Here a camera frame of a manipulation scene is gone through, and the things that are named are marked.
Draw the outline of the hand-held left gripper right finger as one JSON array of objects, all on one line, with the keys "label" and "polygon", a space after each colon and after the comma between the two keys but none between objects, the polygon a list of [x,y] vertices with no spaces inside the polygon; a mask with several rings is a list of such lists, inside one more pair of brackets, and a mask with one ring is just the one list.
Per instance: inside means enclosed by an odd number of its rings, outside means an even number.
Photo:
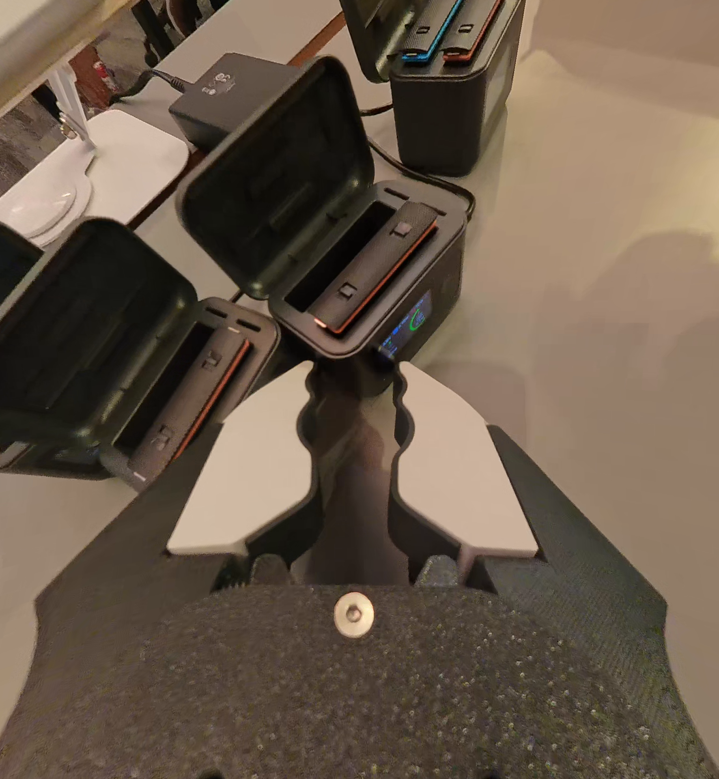
[{"label": "hand-held left gripper right finger", "polygon": [[394,377],[389,536],[410,561],[529,560],[539,544],[482,415],[410,362]]}]

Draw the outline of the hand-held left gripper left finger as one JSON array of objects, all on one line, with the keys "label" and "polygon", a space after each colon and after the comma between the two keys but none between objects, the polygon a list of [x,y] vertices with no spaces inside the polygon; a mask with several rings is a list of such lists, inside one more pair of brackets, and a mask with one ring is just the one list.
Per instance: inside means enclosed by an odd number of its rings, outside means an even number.
[{"label": "hand-held left gripper left finger", "polygon": [[300,362],[228,415],[167,541],[171,555],[298,559],[314,545],[324,526],[314,367]]}]

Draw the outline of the red-edged black battery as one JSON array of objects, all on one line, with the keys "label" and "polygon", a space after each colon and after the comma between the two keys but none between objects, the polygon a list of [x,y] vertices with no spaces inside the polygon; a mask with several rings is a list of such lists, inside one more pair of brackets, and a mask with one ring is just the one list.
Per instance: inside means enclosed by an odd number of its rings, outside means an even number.
[{"label": "red-edged black battery", "polygon": [[504,1],[462,1],[443,38],[443,64],[470,64],[503,6]]},{"label": "red-edged black battery", "polygon": [[310,307],[316,325],[342,335],[436,231],[439,214],[422,202],[406,202],[397,209]]},{"label": "red-edged black battery", "polygon": [[240,331],[213,332],[131,459],[141,481],[154,480],[186,449],[249,350]]}]

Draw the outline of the black usb hub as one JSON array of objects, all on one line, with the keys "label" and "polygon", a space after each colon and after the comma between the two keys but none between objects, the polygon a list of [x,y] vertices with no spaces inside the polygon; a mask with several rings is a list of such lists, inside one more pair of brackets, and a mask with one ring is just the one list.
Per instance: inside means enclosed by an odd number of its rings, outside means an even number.
[{"label": "black usb hub", "polygon": [[283,92],[301,67],[227,53],[170,106],[186,140],[209,153],[259,108]]}]

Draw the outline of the blue-edged black battery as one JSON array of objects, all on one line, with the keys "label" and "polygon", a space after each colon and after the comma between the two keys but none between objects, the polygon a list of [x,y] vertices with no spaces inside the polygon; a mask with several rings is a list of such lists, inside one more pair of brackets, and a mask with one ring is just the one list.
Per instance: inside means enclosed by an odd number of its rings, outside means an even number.
[{"label": "blue-edged black battery", "polygon": [[463,5],[463,1],[429,1],[399,47],[405,64],[427,65]]}]

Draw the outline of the white stand base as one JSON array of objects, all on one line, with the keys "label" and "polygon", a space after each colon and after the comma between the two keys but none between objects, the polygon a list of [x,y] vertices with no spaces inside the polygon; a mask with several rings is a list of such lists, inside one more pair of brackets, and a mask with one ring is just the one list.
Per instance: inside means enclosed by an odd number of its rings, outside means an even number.
[{"label": "white stand base", "polygon": [[128,113],[88,121],[89,142],[64,140],[0,197],[0,223],[39,248],[85,218],[123,224],[186,167],[187,143]]}]

